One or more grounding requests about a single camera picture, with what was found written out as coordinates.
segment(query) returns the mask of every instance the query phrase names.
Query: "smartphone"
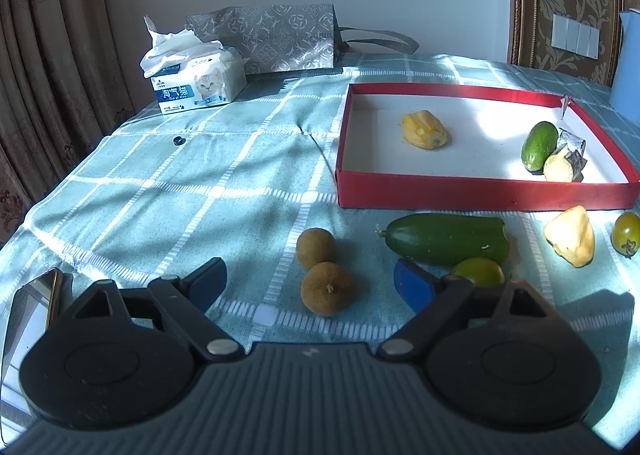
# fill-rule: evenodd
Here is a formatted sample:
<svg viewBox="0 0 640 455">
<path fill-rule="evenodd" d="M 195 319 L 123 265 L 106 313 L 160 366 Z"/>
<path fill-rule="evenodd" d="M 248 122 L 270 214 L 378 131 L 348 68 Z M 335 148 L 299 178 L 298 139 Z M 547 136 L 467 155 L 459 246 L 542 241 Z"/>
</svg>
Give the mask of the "smartphone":
<svg viewBox="0 0 640 455">
<path fill-rule="evenodd" d="M 51 269 L 15 292 L 2 351 L 0 439 L 11 444 L 35 421 L 22 396 L 18 373 L 24 356 L 58 314 L 63 273 Z"/>
</svg>

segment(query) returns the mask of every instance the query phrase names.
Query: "curtain fold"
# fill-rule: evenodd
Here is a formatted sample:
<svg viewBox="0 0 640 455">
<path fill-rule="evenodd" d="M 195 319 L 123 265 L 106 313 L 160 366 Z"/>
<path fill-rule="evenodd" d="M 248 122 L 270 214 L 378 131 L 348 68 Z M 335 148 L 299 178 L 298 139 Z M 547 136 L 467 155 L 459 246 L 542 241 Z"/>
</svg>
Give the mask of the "curtain fold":
<svg viewBox="0 0 640 455">
<path fill-rule="evenodd" d="M 133 113 L 104 0 L 0 0 L 0 244 Z"/>
</svg>

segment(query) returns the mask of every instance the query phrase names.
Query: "white switch panel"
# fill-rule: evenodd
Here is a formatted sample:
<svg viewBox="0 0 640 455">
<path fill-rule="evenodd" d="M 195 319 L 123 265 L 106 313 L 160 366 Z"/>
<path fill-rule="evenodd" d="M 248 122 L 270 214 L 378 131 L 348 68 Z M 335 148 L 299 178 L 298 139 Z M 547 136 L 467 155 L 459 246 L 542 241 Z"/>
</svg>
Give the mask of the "white switch panel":
<svg viewBox="0 0 640 455">
<path fill-rule="evenodd" d="M 581 24 L 566 16 L 554 14 L 551 45 L 597 60 L 600 31 L 589 24 Z"/>
</svg>

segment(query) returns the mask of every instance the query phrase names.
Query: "gray strap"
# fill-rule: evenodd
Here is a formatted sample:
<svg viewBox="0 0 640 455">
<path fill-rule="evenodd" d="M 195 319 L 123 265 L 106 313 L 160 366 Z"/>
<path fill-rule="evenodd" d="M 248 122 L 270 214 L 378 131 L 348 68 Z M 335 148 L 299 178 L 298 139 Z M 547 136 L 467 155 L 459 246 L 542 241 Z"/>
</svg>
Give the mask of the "gray strap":
<svg viewBox="0 0 640 455">
<path fill-rule="evenodd" d="M 386 34 L 387 36 L 392 36 L 401 40 L 398 42 L 397 40 L 384 40 L 382 38 L 364 38 L 364 39 L 355 39 L 355 40 L 346 40 L 345 42 L 360 42 L 362 44 L 376 44 L 381 47 L 386 47 L 389 49 L 396 50 L 398 52 L 402 52 L 405 54 L 413 54 L 418 50 L 420 44 L 416 42 L 413 38 L 408 37 L 401 32 L 395 31 L 378 31 L 377 29 L 359 29 L 359 28 L 338 28 L 338 31 L 367 31 L 374 32 L 375 34 Z"/>
</svg>

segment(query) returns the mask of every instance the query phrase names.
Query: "cardboard tray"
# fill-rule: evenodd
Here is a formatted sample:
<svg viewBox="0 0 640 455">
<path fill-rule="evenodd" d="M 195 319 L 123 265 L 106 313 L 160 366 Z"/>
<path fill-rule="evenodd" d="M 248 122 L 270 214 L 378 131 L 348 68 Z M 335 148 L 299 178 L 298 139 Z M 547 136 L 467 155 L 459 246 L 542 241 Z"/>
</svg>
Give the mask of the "cardboard tray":
<svg viewBox="0 0 640 455">
<path fill-rule="evenodd" d="M 422 109 L 447 128 L 449 144 L 423 150 L 402 138 L 402 117 Z M 581 182 L 546 182 L 524 168 L 522 144 L 543 120 L 586 140 Z M 562 96 L 448 84 L 352 84 L 336 180 L 343 208 L 626 209 L 640 194 L 632 163 L 573 100 L 562 114 Z"/>
</svg>

